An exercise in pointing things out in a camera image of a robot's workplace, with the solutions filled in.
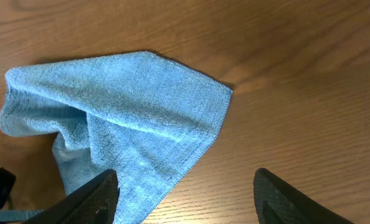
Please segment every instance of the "wooden table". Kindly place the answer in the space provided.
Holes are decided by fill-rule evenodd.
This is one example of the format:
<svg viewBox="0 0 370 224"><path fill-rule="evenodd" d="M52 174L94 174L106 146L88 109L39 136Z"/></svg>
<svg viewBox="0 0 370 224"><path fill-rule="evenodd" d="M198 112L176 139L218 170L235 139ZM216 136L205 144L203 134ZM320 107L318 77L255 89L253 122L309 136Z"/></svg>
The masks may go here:
<svg viewBox="0 0 370 224"><path fill-rule="evenodd" d="M0 0L0 108L11 67L137 50L234 90L218 140L145 223L258 223L258 167L370 223L370 0ZM0 131L17 208L64 197L53 140Z"/></svg>

